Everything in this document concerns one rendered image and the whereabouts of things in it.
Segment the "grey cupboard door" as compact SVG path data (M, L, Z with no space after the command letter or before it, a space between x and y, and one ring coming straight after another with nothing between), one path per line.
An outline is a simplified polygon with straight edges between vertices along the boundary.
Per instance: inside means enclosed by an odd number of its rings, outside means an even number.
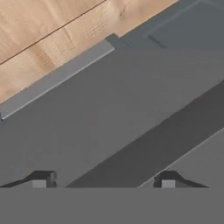
M224 0L178 0L122 40L133 48L224 49Z

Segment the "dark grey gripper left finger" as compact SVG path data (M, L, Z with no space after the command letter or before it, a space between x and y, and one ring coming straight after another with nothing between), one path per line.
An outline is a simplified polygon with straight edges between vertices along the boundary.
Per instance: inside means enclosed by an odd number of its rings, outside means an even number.
M33 171L25 178L10 182L5 185L0 185L0 188L10 188L25 183L29 183L34 188L54 188L57 186L57 172L56 171Z

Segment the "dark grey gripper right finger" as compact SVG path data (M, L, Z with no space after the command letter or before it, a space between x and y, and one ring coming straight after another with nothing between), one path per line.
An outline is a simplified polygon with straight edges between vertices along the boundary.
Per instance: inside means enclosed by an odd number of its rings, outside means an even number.
M154 177L155 188L207 188L206 185L183 178L177 171L162 171Z

